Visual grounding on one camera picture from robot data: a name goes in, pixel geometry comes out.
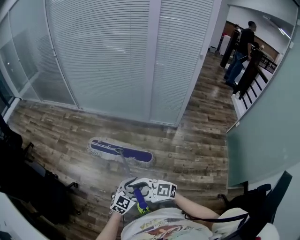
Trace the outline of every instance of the strap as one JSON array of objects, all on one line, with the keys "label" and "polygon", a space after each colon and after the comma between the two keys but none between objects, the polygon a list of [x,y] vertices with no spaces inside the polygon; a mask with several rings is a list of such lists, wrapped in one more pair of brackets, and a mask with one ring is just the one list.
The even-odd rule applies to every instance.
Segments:
[{"label": "strap", "polygon": [[210,223],[228,223],[228,222],[233,222],[233,221],[237,221],[237,220],[241,220],[241,219],[246,219],[248,217],[248,213],[239,215],[239,216],[235,216],[235,217],[228,217],[228,218],[218,218],[218,219],[214,219],[214,218],[199,218],[199,217],[193,217],[191,215],[188,215],[186,212],[183,211],[183,213],[185,214],[184,218],[188,219],[188,220],[201,220],[201,221],[205,221],[205,222],[210,222]]}]

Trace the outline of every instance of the window blinds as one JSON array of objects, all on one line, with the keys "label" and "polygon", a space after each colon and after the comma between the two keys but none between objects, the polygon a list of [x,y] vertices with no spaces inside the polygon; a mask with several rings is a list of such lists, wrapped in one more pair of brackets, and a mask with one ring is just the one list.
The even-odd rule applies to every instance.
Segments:
[{"label": "window blinds", "polygon": [[142,119],[149,0],[46,0],[46,10],[79,106]]},{"label": "window blinds", "polygon": [[39,98],[74,105],[51,49],[43,1],[17,1],[9,19],[19,61]]},{"label": "window blinds", "polygon": [[175,124],[210,20],[213,0],[162,0],[150,120]]}]

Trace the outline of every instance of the black railing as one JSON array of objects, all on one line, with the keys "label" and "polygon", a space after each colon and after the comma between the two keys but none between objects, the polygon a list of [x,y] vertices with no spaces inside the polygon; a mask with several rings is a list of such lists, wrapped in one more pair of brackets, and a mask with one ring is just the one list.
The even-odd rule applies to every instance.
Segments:
[{"label": "black railing", "polygon": [[226,48],[226,51],[224,53],[224,56],[221,60],[220,66],[225,68],[227,62],[229,61],[229,58],[231,56],[231,53],[233,52],[234,49],[236,49],[236,43],[237,43],[237,39],[239,37],[239,32],[237,30],[233,31],[231,36],[230,36],[230,41],[228,43],[228,46]]},{"label": "black railing", "polygon": [[249,106],[247,106],[247,104],[246,104],[244,95],[245,94],[247,95],[247,97],[250,101],[250,104],[252,104],[252,102],[253,102],[253,99],[251,99],[251,97],[248,93],[249,88],[253,92],[255,98],[258,96],[257,92],[254,90],[254,88],[252,86],[252,83],[255,82],[257,84],[258,88],[260,89],[260,91],[263,90],[256,79],[257,75],[260,75],[260,77],[263,79],[263,81],[265,83],[268,82],[268,78],[265,76],[265,74],[262,72],[262,70],[260,69],[260,66],[259,66],[261,58],[263,57],[263,52],[260,51],[259,49],[256,49],[255,51],[252,52],[251,55],[252,55],[251,61],[249,62],[248,66],[245,70],[245,73],[241,77],[237,87],[233,91],[233,94],[240,92],[239,99],[243,100],[246,109],[248,109]]},{"label": "black railing", "polygon": [[273,61],[268,59],[266,55],[263,55],[261,61],[259,62],[259,66],[266,69],[270,73],[273,73],[277,68],[277,64],[275,64]]}]

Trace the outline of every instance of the wooden floor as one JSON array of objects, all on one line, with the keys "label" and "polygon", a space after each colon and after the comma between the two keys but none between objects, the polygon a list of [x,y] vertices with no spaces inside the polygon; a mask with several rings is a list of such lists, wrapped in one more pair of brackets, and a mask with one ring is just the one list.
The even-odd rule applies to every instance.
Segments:
[{"label": "wooden floor", "polygon": [[[228,194],[225,133],[236,114],[219,63],[220,57],[208,53],[177,129],[33,102],[18,104],[9,125],[22,135],[24,145],[34,143],[31,157],[65,184],[79,183],[72,198],[82,214],[55,226],[67,239],[96,238],[108,219],[111,192],[126,178],[118,162],[87,153],[88,140],[95,136],[150,149],[156,164],[150,169],[132,167],[134,175],[173,182],[191,200],[216,211],[223,209],[217,195]],[[232,190],[230,195],[238,193]]]}]

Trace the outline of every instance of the mop head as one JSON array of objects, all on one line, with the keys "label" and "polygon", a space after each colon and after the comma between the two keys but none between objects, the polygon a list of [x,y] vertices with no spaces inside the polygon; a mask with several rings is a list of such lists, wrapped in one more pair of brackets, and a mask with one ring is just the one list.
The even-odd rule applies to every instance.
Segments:
[{"label": "mop head", "polygon": [[128,165],[137,165],[148,168],[154,164],[153,154],[147,149],[139,148],[132,144],[120,142],[112,138],[93,137],[89,140],[87,146],[87,150],[91,155],[122,163],[122,158],[115,149],[123,150],[123,155]]}]

